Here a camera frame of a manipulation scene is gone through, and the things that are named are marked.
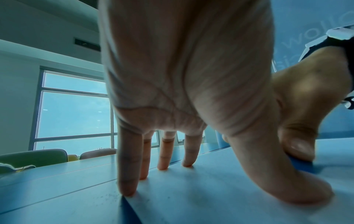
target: fingernail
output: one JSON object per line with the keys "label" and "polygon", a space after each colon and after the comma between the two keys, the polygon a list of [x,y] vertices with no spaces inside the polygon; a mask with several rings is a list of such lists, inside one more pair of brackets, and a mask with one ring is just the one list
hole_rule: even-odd
{"label": "fingernail", "polygon": [[291,141],[290,147],[310,156],[315,155],[315,149],[308,142],[298,138]]}

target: window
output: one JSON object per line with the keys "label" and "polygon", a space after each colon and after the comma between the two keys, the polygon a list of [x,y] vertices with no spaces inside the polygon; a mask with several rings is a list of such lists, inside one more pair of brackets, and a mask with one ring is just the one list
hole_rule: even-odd
{"label": "window", "polygon": [[[184,136],[185,134],[180,132],[180,131],[177,131],[177,141],[178,143],[183,143],[184,144]],[[205,133],[203,131],[203,139],[202,139],[202,143],[205,143]]]}
{"label": "window", "polygon": [[[117,121],[103,80],[46,70],[41,77],[30,150],[59,148],[81,155],[117,148]],[[159,146],[155,132],[152,147]]]}

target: white sheet of paper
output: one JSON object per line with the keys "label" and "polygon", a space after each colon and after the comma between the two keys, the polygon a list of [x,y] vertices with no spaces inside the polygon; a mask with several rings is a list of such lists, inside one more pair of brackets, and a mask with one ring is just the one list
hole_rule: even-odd
{"label": "white sheet of paper", "polygon": [[317,142],[315,169],[335,196],[325,206],[294,206],[261,191],[231,148],[198,157],[194,168],[177,163],[151,170],[127,198],[142,223],[354,223],[354,139]]}

